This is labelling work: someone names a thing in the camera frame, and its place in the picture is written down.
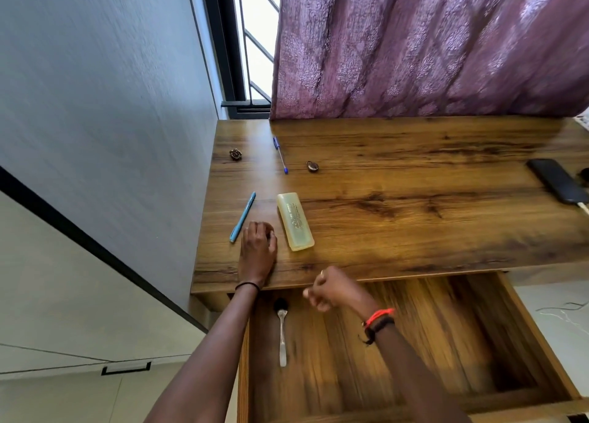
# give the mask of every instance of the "wooden drawer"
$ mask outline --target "wooden drawer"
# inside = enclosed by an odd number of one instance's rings
[[[501,273],[365,285],[396,308],[396,326],[478,422],[589,411]],[[274,301],[289,302],[287,367]],[[239,423],[396,422],[410,413],[376,346],[349,310],[319,313],[301,289],[261,293],[246,331]]]

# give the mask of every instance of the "red bracelet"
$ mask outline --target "red bracelet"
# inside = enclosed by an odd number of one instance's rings
[[[364,328],[367,328],[368,326],[370,326],[370,324],[372,324],[374,321],[376,321],[379,317],[382,316],[386,316],[386,315],[392,315],[395,312],[394,308],[386,308],[385,310],[379,310],[377,312],[375,312],[371,317],[369,317],[366,322],[362,323],[362,326]]]

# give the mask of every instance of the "pen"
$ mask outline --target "pen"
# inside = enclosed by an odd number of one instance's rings
[[[284,158],[282,157],[282,151],[280,151],[280,144],[278,144],[278,138],[276,136],[272,136],[272,140],[274,141],[274,147],[278,150],[278,154],[280,155],[280,160],[282,161],[282,167],[284,167],[284,173],[288,175],[289,170],[284,165]]]
[[[255,197],[256,197],[256,193],[252,192],[252,196],[250,197],[249,200],[247,200],[246,208],[243,210],[243,213],[241,214],[241,218],[239,219],[239,221],[237,222],[237,224],[233,228],[233,232],[229,236],[229,241],[231,243],[235,243],[235,240],[237,240],[237,236],[239,235],[239,231],[241,230],[241,226],[243,226],[243,222],[246,221],[247,213],[250,211],[250,208],[252,207],[252,203],[254,202]]]

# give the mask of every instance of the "brown trinket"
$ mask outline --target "brown trinket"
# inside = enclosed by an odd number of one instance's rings
[[[233,161],[239,161],[241,159],[241,152],[234,148],[233,150],[229,151],[229,156]]]
[[[309,172],[317,172],[319,170],[319,165],[317,163],[314,163],[313,161],[307,161],[307,168],[309,169]]]

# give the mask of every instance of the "black window frame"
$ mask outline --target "black window frame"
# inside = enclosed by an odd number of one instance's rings
[[[268,119],[270,104],[266,101],[249,100],[246,96],[246,89],[256,88],[249,77],[250,87],[244,83],[234,0],[204,0],[204,4],[223,86],[221,106],[227,108],[230,119]]]

